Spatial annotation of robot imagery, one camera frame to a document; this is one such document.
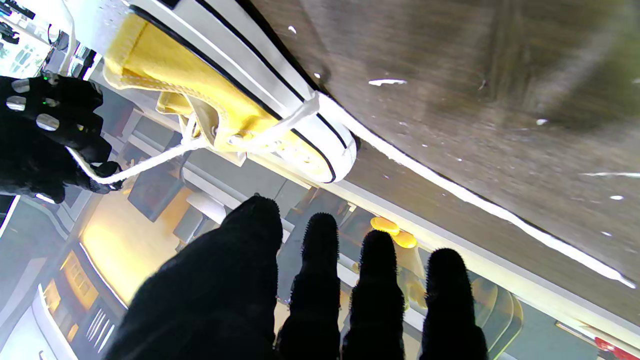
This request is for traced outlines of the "right robot hand black glove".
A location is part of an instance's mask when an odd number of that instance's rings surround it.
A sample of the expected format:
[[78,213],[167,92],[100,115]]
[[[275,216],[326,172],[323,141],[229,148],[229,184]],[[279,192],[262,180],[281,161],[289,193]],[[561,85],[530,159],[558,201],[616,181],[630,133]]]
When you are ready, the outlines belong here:
[[112,146],[102,137],[104,102],[98,85],[77,77],[45,73],[0,78],[1,192],[45,198],[61,204],[73,186],[96,194],[119,191],[122,182],[101,184],[71,155],[80,154],[99,177],[121,171],[110,161]]

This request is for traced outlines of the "left robot hand black glove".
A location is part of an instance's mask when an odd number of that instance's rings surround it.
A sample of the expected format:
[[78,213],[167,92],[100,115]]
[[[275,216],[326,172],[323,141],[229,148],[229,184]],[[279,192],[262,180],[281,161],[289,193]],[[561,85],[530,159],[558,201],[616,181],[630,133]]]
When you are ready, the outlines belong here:
[[403,360],[404,296],[390,234],[363,239],[350,325],[338,327],[338,224],[310,217],[289,316],[275,332],[279,208],[254,194],[137,290],[105,360]]

